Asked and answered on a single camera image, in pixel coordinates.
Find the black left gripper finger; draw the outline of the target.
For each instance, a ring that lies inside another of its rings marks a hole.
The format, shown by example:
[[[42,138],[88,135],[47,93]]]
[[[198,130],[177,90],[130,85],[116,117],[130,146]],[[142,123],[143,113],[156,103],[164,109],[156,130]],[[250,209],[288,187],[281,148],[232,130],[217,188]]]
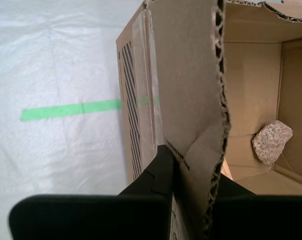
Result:
[[[160,145],[154,160],[118,195],[35,195],[17,203],[17,240],[166,240],[170,237],[175,157]]]
[[[302,240],[302,195],[256,195],[222,175],[209,239]]]

